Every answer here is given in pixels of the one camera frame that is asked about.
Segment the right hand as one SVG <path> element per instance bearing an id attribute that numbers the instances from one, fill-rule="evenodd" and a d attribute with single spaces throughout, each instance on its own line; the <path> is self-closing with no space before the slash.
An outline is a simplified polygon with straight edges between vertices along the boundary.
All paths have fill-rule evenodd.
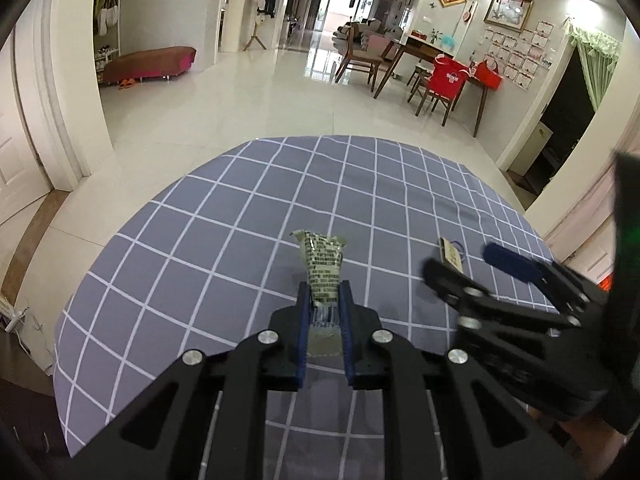
<path id="1" fill-rule="evenodd" d="M 527 413 L 576 462 L 585 479 L 600 479 L 634 435 L 621 434 L 594 415 L 558 422 L 531 406 Z"/>

